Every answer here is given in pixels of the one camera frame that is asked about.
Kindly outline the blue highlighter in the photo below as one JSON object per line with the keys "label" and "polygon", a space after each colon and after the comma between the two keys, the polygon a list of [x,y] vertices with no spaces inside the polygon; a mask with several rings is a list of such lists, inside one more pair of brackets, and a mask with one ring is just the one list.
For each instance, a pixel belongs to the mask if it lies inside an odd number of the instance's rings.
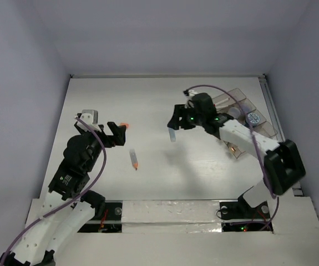
{"label": "blue highlighter", "polygon": [[169,136],[170,136],[170,141],[175,142],[176,141],[176,135],[175,135],[175,130],[172,128],[168,128]]}

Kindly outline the orange highlighter cap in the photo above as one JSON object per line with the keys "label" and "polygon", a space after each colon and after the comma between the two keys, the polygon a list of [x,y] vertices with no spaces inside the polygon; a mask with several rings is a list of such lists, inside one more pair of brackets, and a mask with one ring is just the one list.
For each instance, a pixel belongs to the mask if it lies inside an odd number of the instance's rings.
{"label": "orange highlighter cap", "polygon": [[129,124],[127,123],[120,123],[120,126],[125,126],[127,129],[129,128]]}

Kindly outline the clear paperclip jar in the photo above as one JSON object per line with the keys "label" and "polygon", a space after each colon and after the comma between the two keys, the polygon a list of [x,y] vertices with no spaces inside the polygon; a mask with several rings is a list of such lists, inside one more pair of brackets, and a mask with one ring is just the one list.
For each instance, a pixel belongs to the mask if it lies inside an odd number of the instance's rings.
{"label": "clear paperclip jar", "polygon": [[229,110],[228,110],[228,114],[237,118],[241,115],[241,111],[240,109],[238,108],[235,108],[235,107],[231,107]]}

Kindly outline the blue paint jar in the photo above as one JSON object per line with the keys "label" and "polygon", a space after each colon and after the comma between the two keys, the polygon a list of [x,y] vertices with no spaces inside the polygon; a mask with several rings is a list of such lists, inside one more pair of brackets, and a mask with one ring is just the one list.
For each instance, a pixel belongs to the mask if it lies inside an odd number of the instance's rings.
{"label": "blue paint jar", "polygon": [[261,122],[261,116],[256,112],[250,112],[245,117],[245,126],[252,127],[253,129],[259,126]]}

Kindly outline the red whiteboard marker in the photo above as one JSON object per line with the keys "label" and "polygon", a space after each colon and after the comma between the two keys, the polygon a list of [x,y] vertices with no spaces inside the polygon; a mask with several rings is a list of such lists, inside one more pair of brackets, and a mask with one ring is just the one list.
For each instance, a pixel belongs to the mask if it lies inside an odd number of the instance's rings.
{"label": "red whiteboard marker", "polygon": [[215,105],[216,105],[216,106],[220,106],[220,105],[226,103],[226,102],[229,101],[229,100],[230,100],[229,98],[226,98],[226,99],[224,99],[224,100],[221,100],[221,101],[217,102]]}

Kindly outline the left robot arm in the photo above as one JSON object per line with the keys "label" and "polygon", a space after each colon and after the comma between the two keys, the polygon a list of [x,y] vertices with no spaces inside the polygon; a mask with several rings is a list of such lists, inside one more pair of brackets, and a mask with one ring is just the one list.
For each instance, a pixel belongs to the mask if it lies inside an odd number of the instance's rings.
{"label": "left robot arm", "polygon": [[108,122],[112,134],[91,116],[77,118],[79,134],[71,137],[49,186],[38,218],[27,226],[0,258],[0,265],[55,265],[74,235],[105,212],[105,198],[92,191],[92,171],[106,149],[125,144],[125,125]]}

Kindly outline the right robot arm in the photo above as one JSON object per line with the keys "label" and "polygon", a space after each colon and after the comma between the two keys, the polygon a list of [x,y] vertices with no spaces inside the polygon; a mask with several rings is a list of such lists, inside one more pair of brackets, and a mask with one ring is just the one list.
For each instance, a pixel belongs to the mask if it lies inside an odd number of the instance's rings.
{"label": "right robot arm", "polygon": [[279,142],[252,131],[233,116],[218,112],[207,93],[188,93],[187,96],[185,104],[174,106],[168,128],[189,130],[200,126],[217,139],[242,148],[261,166],[262,180],[237,199],[241,216],[252,216],[262,202],[284,195],[305,176],[302,158],[293,141]]}

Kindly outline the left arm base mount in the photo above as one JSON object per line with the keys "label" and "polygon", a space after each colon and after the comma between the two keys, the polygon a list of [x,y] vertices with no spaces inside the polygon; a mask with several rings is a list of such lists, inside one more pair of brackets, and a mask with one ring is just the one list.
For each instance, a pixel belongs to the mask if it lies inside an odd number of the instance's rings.
{"label": "left arm base mount", "polygon": [[106,202],[103,214],[88,221],[78,230],[78,233],[121,233],[122,212],[122,201]]}

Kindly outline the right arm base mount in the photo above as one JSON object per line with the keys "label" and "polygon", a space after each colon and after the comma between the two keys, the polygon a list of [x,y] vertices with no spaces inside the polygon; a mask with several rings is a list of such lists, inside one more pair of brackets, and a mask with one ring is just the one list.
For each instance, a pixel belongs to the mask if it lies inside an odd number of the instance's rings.
{"label": "right arm base mount", "polygon": [[223,232],[273,232],[272,222],[270,222],[270,210],[268,202],[261,202],[256,207],[251,207],[244,195],[246,190],[236,201],[223,201],[219,203],[216,210],[216,217],[222,223]]}

